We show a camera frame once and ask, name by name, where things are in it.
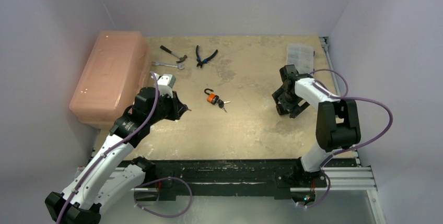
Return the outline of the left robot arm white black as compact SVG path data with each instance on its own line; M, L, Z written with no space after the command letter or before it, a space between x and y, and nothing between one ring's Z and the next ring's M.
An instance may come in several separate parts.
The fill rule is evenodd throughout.
M161 179L156 165L143 157L133 159L113 175L118 165L161 120L176 121L188 111L177 93L145 87L110 129L99 152L62 192L51 192L45 205L56 223L99 223L102 215L131 189L149 187Z

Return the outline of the orange black Opel padlock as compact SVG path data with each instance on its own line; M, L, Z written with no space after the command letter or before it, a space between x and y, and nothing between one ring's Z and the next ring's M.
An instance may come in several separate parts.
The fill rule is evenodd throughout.
M204 93L207 95L206 101L212 105L215 105L218 103L219 96L213 93L213 89L206 88L204 89Z

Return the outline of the black-head key pair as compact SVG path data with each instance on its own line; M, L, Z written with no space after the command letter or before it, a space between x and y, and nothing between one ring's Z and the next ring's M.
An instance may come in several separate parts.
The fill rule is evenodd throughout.
M217 105L220 109L222 109L224 112L227 113L226 109L225 109L225 104L229 104L231 103L231 101L223 101L221 99L217 100Z

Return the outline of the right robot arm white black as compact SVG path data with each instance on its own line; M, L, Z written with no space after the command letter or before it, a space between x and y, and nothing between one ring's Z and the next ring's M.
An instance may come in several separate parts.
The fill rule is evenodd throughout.
M294 119L309 106L317 110L316 144L298 158L289 178L305 186L319 176L335 151L345 150L361 140L357 103L340 99L323 88L312 75L301 74L295 65L279 69L282 85L272 93L280 116Z

